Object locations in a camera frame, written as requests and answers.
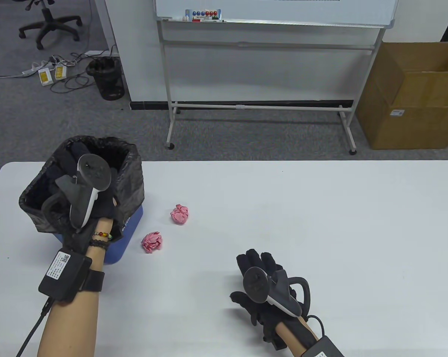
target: beaded bracelet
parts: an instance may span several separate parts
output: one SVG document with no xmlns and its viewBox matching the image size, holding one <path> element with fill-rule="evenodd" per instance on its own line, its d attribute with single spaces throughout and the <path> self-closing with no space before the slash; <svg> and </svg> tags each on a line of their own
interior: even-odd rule
<svg viewBox="0 0 448 357">
<path fill-rule="evenodd" d="M 93 235 L 108 238 L 108 241 L 113 239 L 113 236 L 110 233 L 95 232 Z"/>
</svg>

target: whiteboard stand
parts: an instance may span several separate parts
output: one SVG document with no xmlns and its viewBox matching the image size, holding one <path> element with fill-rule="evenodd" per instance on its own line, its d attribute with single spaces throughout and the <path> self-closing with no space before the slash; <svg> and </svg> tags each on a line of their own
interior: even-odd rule
<svg viewBox="0 0 448 357">
<path fill-rule="evenodd" d="M 169 109 L 169 119 L 170 125 L 168 130 L 168 138 L 166 139 L 166 148 L 172 150 L 174 149 L 174 144 L 171 142 L 171 135 L 173 134 L 174 122 L 176 119 L 176 114 L 178 114 L 179 108 L 200 108 L 200 109 L 269 109 L 269 110 L 309 110 L 312 112 L 337 112 L 338 116 L 341 118 L 341 124 L 343 125 L 344 132 L 346 133 L 346 137 L 348 138 L 349 144 L 349 153 L 351 155 L 355 155 L 356 151 L 356 143 L 353 139 L 353 134 L 351 133 L 351 122 L 353 121 L 356 108 L 360 102 L 361 96 L 363 94 L 363 90 L 365 84 L 368 80 L 368 77 L 371 72 L 371 68 L 374 64 L 374 60 L 376 59 L 377 52 L 382 43 L 382 39 L 384 37 L 384 33 L 386 28 L 390 26 L 370 26 L 370 25 L 335 25 L 335 24 L 308 24 L 308 23 L 292 23 L 291 25 L 296 26 L 331 26 L 331 27 L 356 27 L 356 28 L 376 28 L 379 29 L 377 34 L 376 42 L 369 46 L 356 46 L 356 45 L 327 45 L 327 44 L 303 44 L 303 43 L 262 43 L 262 42 L 206 42 L 206 41 L 172 41 L 168 39 L 164 39 L 163 37 L 163 22 L 175 22 L 176 20 L 172 19 L 157 19 L 158 26 L 158 37 L 159 37 L 159 46 L 161 48 L 161 61 L 163 66 L 163 75 L 164 75 L 164 83 L 166 86 L 166 97 L 168 100 L 168 109 Z M 200 23 L 194 22 L 185 22 L 189 26 L 199 26 Z M 254 20 L 247 22 L 249 25 L 259 23 Z M 219 26 L 222 22 L 212 22 L 215 26 Z M 173 101 L 171 96 L 171 85 L 170 85 L 170 76 L 168 63 L 166 59 L 166 46 L 218 46 L 218 47 L 226 47 L 226 48 L 265 48 L 265 49 L 337 49 L 337 50 L 348 50 L 348 51 L 369 51 L 370 52 L 370 64 L 368 65 L 368 69 L 364 75 L 363 81 L 360 85 L 358 92 L 356 93 L 356 97 L 353 100 L 353 104 L 351 107 L 287 107 L 287 106 L 273 106 L 273 105 L 218 105 L 218 104 L 191 104 L 191 103 L 180 103 Z"/>
</svg>

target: office chair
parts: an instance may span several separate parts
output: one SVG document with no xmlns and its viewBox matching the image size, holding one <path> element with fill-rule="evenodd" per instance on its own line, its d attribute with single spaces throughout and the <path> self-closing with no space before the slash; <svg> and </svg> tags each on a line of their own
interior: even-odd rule
<svg viewBox="0 0 448 357">
<path fill-rule="evenodd" d="M 45 5 L 44 0 L 13 0 L 13 1 L 16 1 L 16 2 L 29 1 L 29 5 L 27 5 L 25 7 L 26 11 L 29 11 L 33 4 L 42 5 L 42 14 L 44 15 L 45 21 L 34 22 L 27 26 L 23 26 L 19 29 L 19 37 L 21 39 L 25 39 L 24 31 L 29 30 L 29 29 L 40 29 L 39 34 L 37 35 L 37 38 L 35 39 L 35 42 L 37 43 L 37 49 L 44 49 L 44 46 L 42 46 L 42 42 L 41 42 L 42 39 L 50 31 L 55 31 L 56 29 L 70 32 L 74 36 L 74 41 L 80 41 L 80 37 L 78 36 L 77 30 L 64 24 L 65 22 L 76 21 L 77 26 L 82 26 L 83 23 L 81 22 L 81 18 L 79 16 L 64 16 L 64 17 L 59 17 L 57 19 L 54 19 L 52 17 L 50 10 Z M 49 5 L 54 4 L 54 2 L 55 2 L 55 0 L 47 0 L 47 3 Z"/>
</svg>

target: vr controller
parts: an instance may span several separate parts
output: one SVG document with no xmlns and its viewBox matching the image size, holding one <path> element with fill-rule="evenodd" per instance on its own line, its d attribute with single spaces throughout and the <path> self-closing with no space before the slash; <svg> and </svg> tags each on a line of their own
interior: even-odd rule
<svg viewBox="0 0 448 357">
<path fill-rule="evenodd" d="M 300 284 L 303 288 L 305 311 L 302 311 L 298 301 L 290 295 L 290 285 L 293 284 Z M 270 277 L 263 269 L 251 267 L 244 274 L 243 285 L 249 298 L 258 304 L 268 302 L 294 318 L 302 314 L 308 315 L 310 288 L 306 279 L 302 277 L 288 278 L 285 270 L 277 270 Z"/>
<path fill-rule="evenodd" d="M 77 162 L 74 177 L 64 175 L 55 183 L 70 202 L 70 223 L 76 228 L 83 228 L 90 218 L 90 213 L 98 193 L 110 187 L 112 174 L 108 163 L 98 155 L 84 154 Z"/>
</svg>

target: crumpled paper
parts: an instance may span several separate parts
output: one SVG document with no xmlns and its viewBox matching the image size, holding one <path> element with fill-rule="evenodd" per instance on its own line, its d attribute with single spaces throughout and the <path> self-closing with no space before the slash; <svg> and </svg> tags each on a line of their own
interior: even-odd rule
<svg viewBox="0 0 448 357">
<path fill-rule="evenodd" d="M 185 206 L 176 205 L 176 208 L 171 212 L 171 218 L 178 224 L 184 224 L 188 220 L 189 209 Z"/>
<path fill-rule="evenodd" d="M 152 253 L 154 250 L 161 249 L 163 239 L 159 232 L 147 234 L 141 241 L 141 245 L 146 253 Z"/>
</svg>

